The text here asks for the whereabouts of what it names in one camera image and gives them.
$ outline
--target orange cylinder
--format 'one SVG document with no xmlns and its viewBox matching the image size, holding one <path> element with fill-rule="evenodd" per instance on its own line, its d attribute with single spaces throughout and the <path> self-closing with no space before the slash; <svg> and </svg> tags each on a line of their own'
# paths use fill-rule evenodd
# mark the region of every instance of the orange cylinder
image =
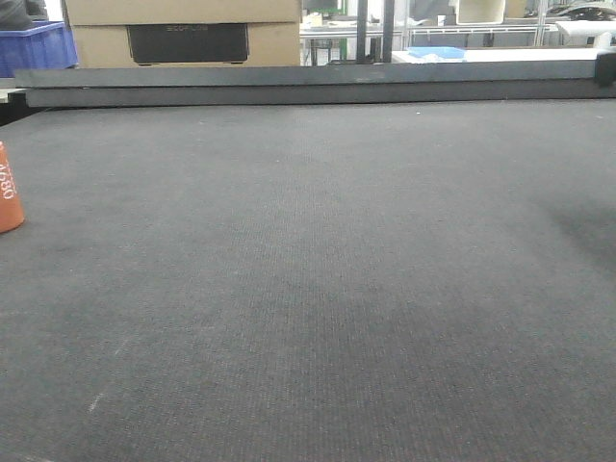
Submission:
<svg viewBox="0 0 616 462">
<path fill-rule="evenodd" d="M 24 219 L 9 159 L 0 141 L 0 233 L 15 229 Z"/>
</svg>

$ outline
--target white object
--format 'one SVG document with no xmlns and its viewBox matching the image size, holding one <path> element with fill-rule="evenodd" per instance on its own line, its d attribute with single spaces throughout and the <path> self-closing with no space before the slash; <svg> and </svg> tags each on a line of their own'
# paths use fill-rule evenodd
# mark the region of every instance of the white object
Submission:
<svg viewBox="0 0 616 462">
<path fill-rule="evenodd" d="M 467 63 L 502 63 L 519 61 L 595 61 L 603 50 L 599 48 L 508 48 L 466 50 Z M 393 63 L 415 63 L 407 51 L 392 53 Z"/>
<path fill-rule="evenodd" d="M 50 21 L 63 21 L 61 0 L 45 0 Z"/>
<path fill-rule="evenodd" d="M 600 36 L 595 37 L 593 43 L 594 48 L 609 48 L 612 46 L 612 33 L 603 32 Z"/>
<path fill-rule="evenodd" d="M 457 0 L 457 24 L 502 24 L 505 0 Z"/>
<path fill-rule="evenodd" d="M 556 21 L 556 27 L 569 37 L 596 37 L 616 32 L 616 21 Z"/>
</svg>

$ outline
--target metal frame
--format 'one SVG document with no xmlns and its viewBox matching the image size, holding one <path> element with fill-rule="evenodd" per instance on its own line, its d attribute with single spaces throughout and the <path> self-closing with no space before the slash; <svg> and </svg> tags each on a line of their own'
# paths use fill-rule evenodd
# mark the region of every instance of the metal frame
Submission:
<svg viewBox="0 0 616 462">
<path fill-rule="evenodd" d="M 32 107 L 613 98 L 594 61 L 18 71 Z"/>
</svg>

